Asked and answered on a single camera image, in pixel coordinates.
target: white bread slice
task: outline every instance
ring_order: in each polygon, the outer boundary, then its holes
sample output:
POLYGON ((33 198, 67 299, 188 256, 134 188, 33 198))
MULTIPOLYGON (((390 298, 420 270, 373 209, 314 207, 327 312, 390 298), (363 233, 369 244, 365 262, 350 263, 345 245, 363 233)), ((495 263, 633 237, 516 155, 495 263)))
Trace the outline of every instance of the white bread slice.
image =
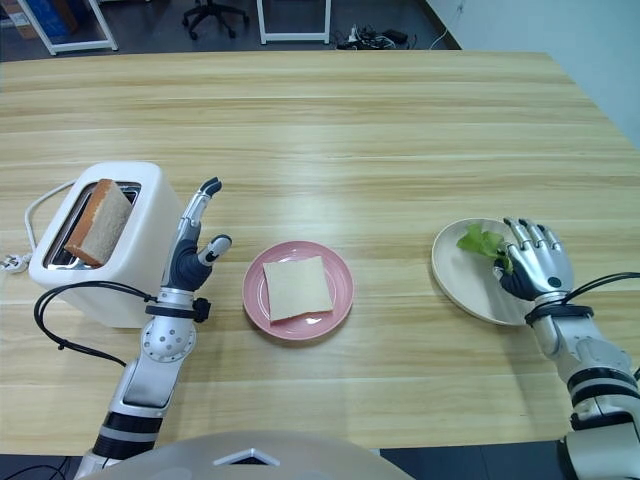
POLYGON ((118 184, 101 179, 64 249, 87 265, 103 266, 116 248, 131 209, 118 184))
POLYGON ((333 309, 322 257, 264 263, 269 292, 269 320, 333 309))

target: white toaster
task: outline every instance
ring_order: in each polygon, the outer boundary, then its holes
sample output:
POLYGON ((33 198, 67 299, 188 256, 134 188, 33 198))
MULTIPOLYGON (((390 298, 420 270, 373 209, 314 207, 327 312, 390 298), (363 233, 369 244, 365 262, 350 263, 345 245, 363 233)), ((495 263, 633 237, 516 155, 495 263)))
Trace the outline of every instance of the white toaster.
MULTIPOLYGON (((183 206, 157 165, 99 163, 87 169, 47 227, 29 264, 31 278, 46 289, 103 280, 156 295, 183 206), (133 204, 122 234, 102 267, 89 267, 64 250, 96 183, 114 180, 133 204)), ((60 295, 88 317, 110 327, 140 328, 149 321, 142 299, 104 288, 77 288, 60 295)))

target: wooden table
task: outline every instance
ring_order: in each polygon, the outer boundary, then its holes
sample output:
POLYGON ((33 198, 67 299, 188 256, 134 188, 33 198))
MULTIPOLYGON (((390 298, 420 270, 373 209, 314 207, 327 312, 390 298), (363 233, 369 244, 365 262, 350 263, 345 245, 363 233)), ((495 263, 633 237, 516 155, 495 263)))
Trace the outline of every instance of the wooden table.
MULTIPOLYGON (((24 208, 96 162, 162 166, 185 201, 212 175, 204 218, 233 249, 201 293, 161 442, 295 429, 366 447, 554 439, 570 402, 526 328, 463 313, 430 273, 436 233, 464 217, 552 225, 577 282, 637 269, 640 155, 547 56, 477 52, 255 52, 86 57, 2 65, 2 253, 27 248, 24 208), (313 240, 357 284, 343 328, 311 345, 251 327, 245 270, 263 249, 313 240)), ((62 197, 35 215, 42 232, 62 197)), ((59 352, 34 325, 42 290, 4 280, 0 451, 81 454, 121 373, 59 352)), ((640 361, 638 283, 589 295, 599 326, 640 361)), ((58 303, 49 326, 132 358, 138 333, 58 303)))

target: lettuce leaf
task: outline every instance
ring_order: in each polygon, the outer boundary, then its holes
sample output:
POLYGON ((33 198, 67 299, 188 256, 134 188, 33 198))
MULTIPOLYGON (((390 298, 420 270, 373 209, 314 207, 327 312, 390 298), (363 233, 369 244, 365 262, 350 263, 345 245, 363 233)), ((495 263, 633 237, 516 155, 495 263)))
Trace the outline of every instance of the lettuce leaf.
POLYGON ((482 231, 482 225, 471 223, 467 225, 467 234, 458 240, 457 247, 467 252, 477 253, 493 259, 501 259, 505 271, 513 273, 513 263, 505 252, 500 251, 504 237, 499 233, 482 231))

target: office chair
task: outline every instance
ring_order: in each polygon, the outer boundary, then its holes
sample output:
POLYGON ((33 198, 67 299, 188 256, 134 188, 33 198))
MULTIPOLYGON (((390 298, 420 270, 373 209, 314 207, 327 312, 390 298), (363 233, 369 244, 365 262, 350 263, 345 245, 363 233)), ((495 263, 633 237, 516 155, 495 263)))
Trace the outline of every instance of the office chair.
POLYGON ((192 8, 191 10, 187 10, 184 12, 182 17, 182 25, 185 27, 189 27, 189 36, 192 40, 196 40, 198 38, 198 34, 193 31, 194 28, 205 18, 207 17, 216 17, 218 21, 227 28, 229 32, 229 38, 236 38, 236 32, 232 29, 227 21, 222 16, 223 13, 234 13, 236 15, 242 15, 242 20, 245 25, 249 25, 249 16, 247 12, 244 10, 240 10, 239 8, 229 7, 227 5, 220 5, 219 3, 213 3, 213 0, 207 0, 206 5, 202 5, 200 0, 196 0, 197 7, 192 8), (196 15, 196 18, 189 25, 189 16, 196 15))

